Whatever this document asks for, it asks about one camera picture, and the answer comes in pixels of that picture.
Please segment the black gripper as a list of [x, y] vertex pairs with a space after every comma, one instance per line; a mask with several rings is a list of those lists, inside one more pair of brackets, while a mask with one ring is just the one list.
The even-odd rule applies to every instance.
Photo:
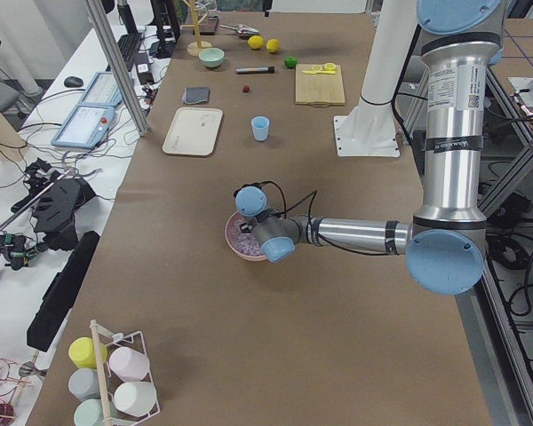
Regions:
[[239, 224], [241, 234], [251, 234], [253, 229], [257, 226], [258, 222], [255, 218], [249, 220], [243, 220]]

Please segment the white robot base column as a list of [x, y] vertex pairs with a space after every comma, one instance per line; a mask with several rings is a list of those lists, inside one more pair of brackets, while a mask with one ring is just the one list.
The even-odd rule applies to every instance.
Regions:
[[360, 100], [348, 115], [334, 117], [340, 157], [398, 157], [392, 102], [417, 29], [416, 0], [382, 5]]

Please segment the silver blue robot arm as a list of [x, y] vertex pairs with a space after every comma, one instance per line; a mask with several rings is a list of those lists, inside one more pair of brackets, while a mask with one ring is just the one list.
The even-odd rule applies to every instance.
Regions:
[[334, 119], [341, 156], [396, 156], [394, 99], [413, 44], [428, 69], [424, 196], [412, 221], [289, 217], [261, 184], [235, 192], [245, 230], [277, 262], [299, 243], [404, 256], [423, 288], [457, 295], [483, 273], [486, 218], [477, 205], [485, 78], [502, 49], [502, 1], [386, 1], [358, 105]]

